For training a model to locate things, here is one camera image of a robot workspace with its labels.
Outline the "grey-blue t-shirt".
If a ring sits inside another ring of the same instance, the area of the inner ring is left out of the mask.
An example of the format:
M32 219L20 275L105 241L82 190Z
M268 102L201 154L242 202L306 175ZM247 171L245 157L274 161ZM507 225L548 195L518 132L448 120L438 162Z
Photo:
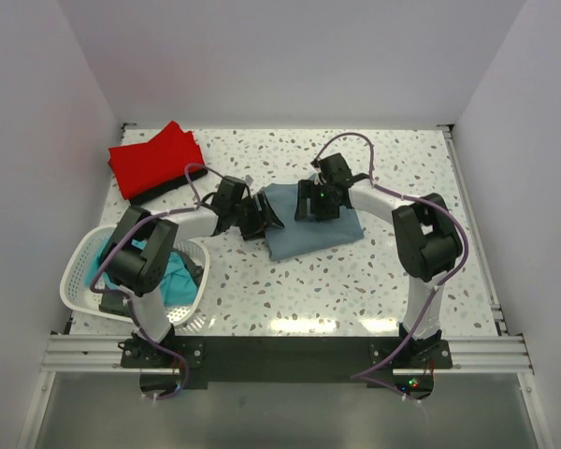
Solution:
M342 208L340 216L318 222L313 218L295 220L297 184L271 183L261 189L284 228L270 227L265 241L271 261L278 262L306 253L314 253L336 246L355 243L364 237L358 215Z

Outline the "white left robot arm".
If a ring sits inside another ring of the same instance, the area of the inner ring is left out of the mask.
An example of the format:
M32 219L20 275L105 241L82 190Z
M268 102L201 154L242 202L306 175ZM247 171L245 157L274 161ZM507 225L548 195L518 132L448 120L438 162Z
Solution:
M269 228L283 229L266 194L253 194L239 178L224 176L216 191L190 208L151 213L129 208L115 227L99 257L90 282L94 293L106 293L97 284L107 275L116 286L114 294L130 313L138 336L145 340L142 355L155 367L168 365L175 344L174 333L159 284L165 276L174 245L188 239L209 238L236 227L245 240L261 239Z

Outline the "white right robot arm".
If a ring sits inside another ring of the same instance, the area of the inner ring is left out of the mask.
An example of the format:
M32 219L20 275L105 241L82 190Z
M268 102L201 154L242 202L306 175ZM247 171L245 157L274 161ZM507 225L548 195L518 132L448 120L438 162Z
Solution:
M397 354L404 365L420 367L431 356L429 341L440 338L442 287L468 254L465 232L438 194L415 197L381 187L365 173L353 174L339 153L316 158L311 165L315 177L297 185L297 221L334 220L349 209L393 227L398 260L410 279L400 323L408 338L397 345Z

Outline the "black folded t-shirt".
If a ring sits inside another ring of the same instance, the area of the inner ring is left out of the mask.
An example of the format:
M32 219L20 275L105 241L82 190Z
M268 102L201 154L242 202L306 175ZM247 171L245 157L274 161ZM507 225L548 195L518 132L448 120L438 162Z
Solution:
M172 179L170 181L165 181L155 187L149 188L148 190L141 192L135 196L124 197L123 199L128 201L132 206L142 206L154 199L167 194L173 190L179 189L185 185L189 184L189 181L196 181L204 178L208 175L208 171L205 168L196 169L189 173L189 177L184 175Z

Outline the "turquoise t-shirt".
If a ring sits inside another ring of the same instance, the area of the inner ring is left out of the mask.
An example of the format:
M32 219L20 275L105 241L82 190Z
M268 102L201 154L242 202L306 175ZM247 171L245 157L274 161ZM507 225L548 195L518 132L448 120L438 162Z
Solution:
M108 240L104 239L97 249L96 257L88 268L85 279L86 286L90 286L94 275L99 269L100 255L104 251ZM186 253L173 249L169 255L165 274L159 283L164 305L178 307L192 305L197 297L198 287L201 283L203 269L198 266ZM107 289L117 289L110 277L103 273L101 279Z

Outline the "white plastic laundry basket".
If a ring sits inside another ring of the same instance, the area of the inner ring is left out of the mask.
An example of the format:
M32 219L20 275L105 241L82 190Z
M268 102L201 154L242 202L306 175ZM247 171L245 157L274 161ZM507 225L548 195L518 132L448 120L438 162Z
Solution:
M60 297L72 311L79 311L96 317L112 319L115 322L131 324L130 317L106 313L99 310L101 295L91 291L87 280L94 260L101 254L99 248L106 243L115 228L114 224L100 225L91 230L81 240L69 259L60 283ZM187 322L198 308L204 295L210 269L210 255L207 248L199 241L176 240L175 250L189 255L203 269L202 281L198 286L197 295L192 305L166 307L167 318L173 326Z

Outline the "red folded t-shirt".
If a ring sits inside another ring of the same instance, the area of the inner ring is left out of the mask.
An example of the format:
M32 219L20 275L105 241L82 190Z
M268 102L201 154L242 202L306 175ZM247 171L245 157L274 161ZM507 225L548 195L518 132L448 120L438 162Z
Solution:
M122 198L135 196L165 181L203 168L200 147L190 131L169 123L151 140L109 150L108 164Z

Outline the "dark grey t-shirt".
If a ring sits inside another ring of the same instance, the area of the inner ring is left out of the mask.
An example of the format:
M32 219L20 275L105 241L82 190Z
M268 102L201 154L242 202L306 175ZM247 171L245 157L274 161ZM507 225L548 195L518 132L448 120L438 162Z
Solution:
M99 310L106 313L129 317L129 312L124 306L122 298L111 292L102 294Z

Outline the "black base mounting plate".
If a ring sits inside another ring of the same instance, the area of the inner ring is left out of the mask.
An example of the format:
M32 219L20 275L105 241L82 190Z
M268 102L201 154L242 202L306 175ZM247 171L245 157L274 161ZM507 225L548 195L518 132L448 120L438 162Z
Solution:
M139 370L143 392L212 383L345 384L366 369L407 393L422 392L432 389L435 370L453 367L449 343L437 339L411 341L384 364L399 343L398 337L168 336L154 348L134 335L118 347L121 367Z

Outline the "aluminium extrusion rail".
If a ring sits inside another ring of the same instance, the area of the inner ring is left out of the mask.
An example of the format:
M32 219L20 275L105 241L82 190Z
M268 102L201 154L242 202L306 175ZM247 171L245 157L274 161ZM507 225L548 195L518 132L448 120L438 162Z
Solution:
M110 372L120 370L128 336L52 335L41 362L44 372Z

